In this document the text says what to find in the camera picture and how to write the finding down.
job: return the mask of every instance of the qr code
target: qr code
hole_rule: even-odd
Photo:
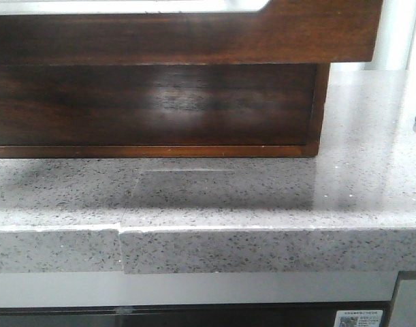
[[[339,327],[357,327],[358,317],[341,317]]]

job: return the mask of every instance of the gray speckled countertop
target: gray speckled countertop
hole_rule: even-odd
[[[0,159],[0,273],[416,270],[416,78],[333,73],[312,159]]]

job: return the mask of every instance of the dark wood cabinet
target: dark wood cabinet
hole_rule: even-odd
[[[329,66],[381,0],[260,12],[0,16],[0,157],[309,157]]]

